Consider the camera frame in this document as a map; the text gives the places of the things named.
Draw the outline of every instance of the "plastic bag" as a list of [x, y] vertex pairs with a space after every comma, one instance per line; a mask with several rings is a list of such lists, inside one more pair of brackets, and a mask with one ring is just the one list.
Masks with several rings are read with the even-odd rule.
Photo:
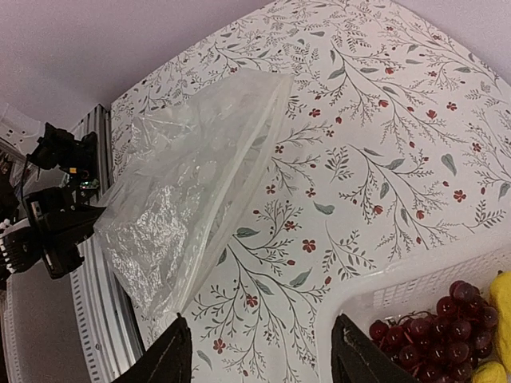
[[94, 230], [144, 314], [182, 312], [204, 284], [266, 171], [292, 82], [243, 69], [134, 119], [129, 162]]

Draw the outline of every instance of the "crumpled plastic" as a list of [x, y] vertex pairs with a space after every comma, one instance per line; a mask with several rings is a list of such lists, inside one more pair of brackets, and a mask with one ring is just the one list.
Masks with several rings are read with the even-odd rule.
[[129, 162], [94, 230], [145, 315], [184, 311], [211, 273], [266, 172], [292, 83], [243, 69], [133, 120]]

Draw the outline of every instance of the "white laundry basket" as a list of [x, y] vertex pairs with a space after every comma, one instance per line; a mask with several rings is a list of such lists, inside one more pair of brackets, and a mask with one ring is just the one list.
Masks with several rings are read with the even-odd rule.
[[458, 279], [480, 287], [483, 295], [499, 270], [511, 270], [511, 226], [411, 255], [385, 270], [341, 282], [332, 281], [315, 323], [319, 376], [331, 383], [331, 331], [338, 315], [348, 315], [368, 333], [376, 319], [432, 310]]

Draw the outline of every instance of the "white table surface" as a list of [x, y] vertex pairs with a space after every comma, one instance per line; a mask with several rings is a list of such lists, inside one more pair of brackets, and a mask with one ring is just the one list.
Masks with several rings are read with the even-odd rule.
[[[278, 1], [161, 66], [112, 110], [114, 171], [134, 115], [240, 67], [293, 73], [279, 142], [196, 301], [194, 376], [318, 381], [313, 325], [347, 279], [498, 225], [511, 201], [510, 87], [387, 0]], [[138, 316], [150, 345], [173, 318]]]

